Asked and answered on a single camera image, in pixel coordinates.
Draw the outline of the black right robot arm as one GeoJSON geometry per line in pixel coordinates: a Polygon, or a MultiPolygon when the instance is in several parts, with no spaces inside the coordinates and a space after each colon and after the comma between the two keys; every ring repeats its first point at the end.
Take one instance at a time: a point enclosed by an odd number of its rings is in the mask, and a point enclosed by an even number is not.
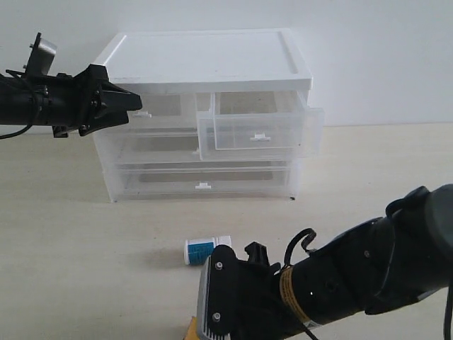
{"type": "Polygon", "coordinates": [[[419,187],[320,249],[307,228],[270,263],[257,242],[239,259],[217,246],[200,281],[199,335],[288,339],[362,312],[380,315],[452,287],[452,186],[419,187]]]}

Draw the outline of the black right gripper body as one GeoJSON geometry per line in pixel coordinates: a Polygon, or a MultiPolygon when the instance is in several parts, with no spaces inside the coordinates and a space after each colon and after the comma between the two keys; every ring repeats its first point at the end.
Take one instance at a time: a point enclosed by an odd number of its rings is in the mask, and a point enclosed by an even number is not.
{"type": "Polygon", "coordinates": [[[208,334],[214,339],[284,339],[285,311],[272,291],[280,265],[270,265],[266,246],[252,242],[246,260],[217,246],[208,266],[208,334]]]}

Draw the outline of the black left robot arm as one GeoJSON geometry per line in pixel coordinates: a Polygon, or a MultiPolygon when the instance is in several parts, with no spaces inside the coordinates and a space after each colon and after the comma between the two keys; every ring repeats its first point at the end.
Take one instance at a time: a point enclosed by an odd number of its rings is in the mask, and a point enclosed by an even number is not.
{"type": "Polygon", "coordinates": [[[90,64],[76,76],[37,75],[6,70],[1,75],[1,124],[21,129],[3,134],[18,137],[35,126],[51,127],[55,138],[77,131],[81,137],[124,125],[128,113],[142,109],[140,95],[109,82],[104,66],[90,64]]]}

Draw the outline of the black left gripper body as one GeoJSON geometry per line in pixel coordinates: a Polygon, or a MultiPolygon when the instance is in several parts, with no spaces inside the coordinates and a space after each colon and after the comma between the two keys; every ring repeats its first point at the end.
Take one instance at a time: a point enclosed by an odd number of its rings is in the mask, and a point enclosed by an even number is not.
{"type": "Polygon", "coordinates": [[[52,133],[55,138],[67,138],[77,130],[84,137],[98,130],[95,116],[101,111],[102,87],[108,83],[107,69],[90,64],[76,76],[57,75],[57,87],[52,90],[52,133]]]}

